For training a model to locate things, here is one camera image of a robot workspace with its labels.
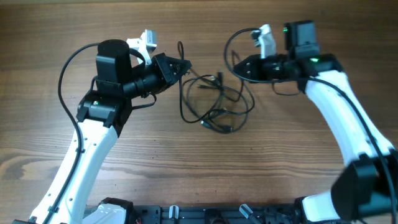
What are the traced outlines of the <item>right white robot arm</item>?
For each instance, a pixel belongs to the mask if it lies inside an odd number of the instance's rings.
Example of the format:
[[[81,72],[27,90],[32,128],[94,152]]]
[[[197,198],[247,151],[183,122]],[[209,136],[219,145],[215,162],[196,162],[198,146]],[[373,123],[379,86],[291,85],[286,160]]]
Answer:
[[[331,189],[298,198],[297,223],[361,221],[388,213],[397,222],[397,150],[375,127],[333,54],[322,54],[313,21],[284,24],[284,54],[278,54],[269,25],[250,29],[257,55],[229,66],[251,83],[295,82],[331,129],[345,169]]]

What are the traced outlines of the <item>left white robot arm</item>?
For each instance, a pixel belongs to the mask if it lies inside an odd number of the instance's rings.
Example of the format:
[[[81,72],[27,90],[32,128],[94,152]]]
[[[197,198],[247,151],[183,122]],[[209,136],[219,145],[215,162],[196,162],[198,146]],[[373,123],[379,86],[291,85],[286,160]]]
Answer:
[[[123,40],[95,43],[96,69],[88,92],[71,119],[75,132],[62,164],[46,195],[28,223],[140,223],[134,204],[106,198],[85,215],[95,179],[116,144],[130,114],[150,104],[132,105],[137,97],[155,97],[176,84],[191,68],[183,57],[157,54],[146,58]]]

